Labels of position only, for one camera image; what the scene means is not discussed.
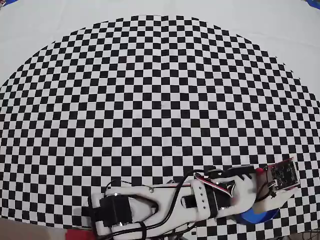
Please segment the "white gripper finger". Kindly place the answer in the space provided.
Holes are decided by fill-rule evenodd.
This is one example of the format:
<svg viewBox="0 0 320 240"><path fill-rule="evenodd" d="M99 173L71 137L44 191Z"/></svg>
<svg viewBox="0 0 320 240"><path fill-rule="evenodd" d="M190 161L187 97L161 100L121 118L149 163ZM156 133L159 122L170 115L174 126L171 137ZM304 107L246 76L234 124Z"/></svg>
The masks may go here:
<svg viewBox="0 0 320 240"><path fill-rule="evenodd" d="M292 196L294 196L298 192L298 187L294 187L289 190L282 190L279 192L281 205L284 205Z"/></svg>

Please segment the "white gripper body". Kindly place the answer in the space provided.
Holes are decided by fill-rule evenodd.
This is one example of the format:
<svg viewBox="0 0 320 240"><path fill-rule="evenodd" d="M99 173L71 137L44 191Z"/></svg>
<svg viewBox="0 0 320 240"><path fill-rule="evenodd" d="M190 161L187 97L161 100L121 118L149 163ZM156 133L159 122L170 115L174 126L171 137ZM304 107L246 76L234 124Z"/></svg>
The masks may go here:
<svg viewBox="0 0 320 240"><path fill-rule="evenodd" d="M255 214L261 214L270 210L278 209L282 206L282 191L271 193L265 199L254 203L252 209Z"/></svg>

